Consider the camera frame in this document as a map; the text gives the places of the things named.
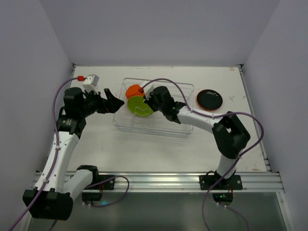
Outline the orange plastic cup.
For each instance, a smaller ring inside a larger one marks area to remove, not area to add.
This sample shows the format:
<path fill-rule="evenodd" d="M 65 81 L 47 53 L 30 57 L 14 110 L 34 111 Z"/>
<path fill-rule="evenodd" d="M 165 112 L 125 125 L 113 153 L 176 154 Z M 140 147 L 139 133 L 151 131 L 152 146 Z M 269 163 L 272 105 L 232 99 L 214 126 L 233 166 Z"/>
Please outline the orange plastic cup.
<path fill-rule="evenodd" d="M 143 90 L 141 89 L 140 85 L 138 84 L 134 84 L 134 85 L 131 85 L 127 88 L 126 90 L 126 93 L 125 93 L 125 96 L 127 99 L 130 99 L 131 97 L 134 97 L 134 96 L 144 96 L 144 92 Z"/>

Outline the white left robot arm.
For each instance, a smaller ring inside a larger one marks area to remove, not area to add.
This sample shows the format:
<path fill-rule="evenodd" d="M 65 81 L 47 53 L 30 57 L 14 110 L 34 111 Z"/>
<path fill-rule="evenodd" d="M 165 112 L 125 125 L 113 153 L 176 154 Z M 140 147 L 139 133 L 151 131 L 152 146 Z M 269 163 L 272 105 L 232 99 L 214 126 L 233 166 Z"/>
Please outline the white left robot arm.
<path fill-rule="evenodd" d="M 100 180 L 96 166 L 81 165 L 65 181 L 68 164 L 78 144 L 86 117 L 105 114 L 107 100 L 99 92 L 73 87 L 64 92 L 64 105 L 56 118 L 54 143 L 44 170 L 32 190 L 25 190 L 23 201 L 33 218 L 67 220 L 76 197 L 89 185 Z"/>

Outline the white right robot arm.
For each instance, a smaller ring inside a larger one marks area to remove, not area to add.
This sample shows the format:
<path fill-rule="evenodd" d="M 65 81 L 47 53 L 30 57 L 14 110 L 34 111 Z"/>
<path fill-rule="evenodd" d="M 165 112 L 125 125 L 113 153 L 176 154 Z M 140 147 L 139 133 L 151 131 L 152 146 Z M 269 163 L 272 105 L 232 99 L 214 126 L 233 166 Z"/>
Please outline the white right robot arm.
<path fill-rule="evenodd" d="M 178 124 L 192 125 L 214 135 L 221 153 L 219 165 L 215 171 L 218 177 L 229 179 L 235 173 L 233 164 L 251 139 L 249 132 L 236 115 L 219 118 L 205 117 L 201 111 L 192 112 L 186 103 L 175 101 L 165 86 L 144 87 L 145 103 L 156 112 Z"/>

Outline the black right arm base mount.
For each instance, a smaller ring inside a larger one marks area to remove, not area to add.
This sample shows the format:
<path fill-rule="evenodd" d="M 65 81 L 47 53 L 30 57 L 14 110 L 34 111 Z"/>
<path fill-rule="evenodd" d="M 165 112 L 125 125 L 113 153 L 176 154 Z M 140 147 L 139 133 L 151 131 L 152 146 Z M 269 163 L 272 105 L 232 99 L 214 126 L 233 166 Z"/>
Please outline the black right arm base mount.
<path fill-rule="evenodd" d="M 200 189 L 207 191 L 219 178 L 220 175 L 214 171 L 209 171 L 205 175 L 200 175 Z M 233 192 L 242 189 L 243 185 L 241 176 L 233 173 L 230 178 L 222 179 L 213 188 L 213 190 L 225 192 L 213 193 L 212 197 L 216 203 L 229 206 L 233 202 Z"/>

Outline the green plastic plate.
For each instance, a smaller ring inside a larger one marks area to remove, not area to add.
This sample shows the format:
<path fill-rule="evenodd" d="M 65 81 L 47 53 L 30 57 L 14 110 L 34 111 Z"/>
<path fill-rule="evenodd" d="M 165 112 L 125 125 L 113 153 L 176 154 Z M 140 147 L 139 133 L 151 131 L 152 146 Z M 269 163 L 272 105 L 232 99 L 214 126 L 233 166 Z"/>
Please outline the green plastic plate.
<path fill-rule="evenodd" d="M 148 117 L 154 113 L 150 106 L 144 102 L 142 96 L 132 96 L 129 98 L 127 107 L 131 113 L 139 117 Z"/>

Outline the black plastic plate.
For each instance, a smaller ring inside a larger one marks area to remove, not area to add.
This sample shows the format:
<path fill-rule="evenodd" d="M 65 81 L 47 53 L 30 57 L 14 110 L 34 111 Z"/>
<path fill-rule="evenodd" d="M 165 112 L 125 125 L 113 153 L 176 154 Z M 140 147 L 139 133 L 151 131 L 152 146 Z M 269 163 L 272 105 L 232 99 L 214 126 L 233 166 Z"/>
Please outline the black plastic plate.
<path fill-rule="evenodd" d="M 219 109 L 223 104 L 222 96 L 215 90 L 202 90 L 196 96 L 198 105 L 208 111 Z"/>

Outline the orange plastic plate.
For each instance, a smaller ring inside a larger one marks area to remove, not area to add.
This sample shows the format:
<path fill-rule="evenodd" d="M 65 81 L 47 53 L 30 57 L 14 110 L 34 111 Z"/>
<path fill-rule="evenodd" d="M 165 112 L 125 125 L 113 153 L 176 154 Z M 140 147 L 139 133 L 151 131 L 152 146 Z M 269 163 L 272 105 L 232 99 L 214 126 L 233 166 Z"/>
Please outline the orange plastic plate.
<path fill-rule="evenodd" d="M 196 101 L 198 106 L 206 111 L 215 111 L 223 104 L 223 99 L 220 97 L 197 97 Z"/>

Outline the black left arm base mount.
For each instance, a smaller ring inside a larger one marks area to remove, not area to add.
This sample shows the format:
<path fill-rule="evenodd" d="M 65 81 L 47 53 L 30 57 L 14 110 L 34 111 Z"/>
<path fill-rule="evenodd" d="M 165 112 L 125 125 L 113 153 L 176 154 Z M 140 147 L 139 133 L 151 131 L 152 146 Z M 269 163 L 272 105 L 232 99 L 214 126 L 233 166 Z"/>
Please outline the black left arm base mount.
<path fill-rule="evenodd" d="M 114 184 L 114 180 L 109 180 L 104 184 L 84 190 L 81 194 L 82 201 L 90 204 L 100 201 L 102 199 L 103 192 L 113 190 Z"/>

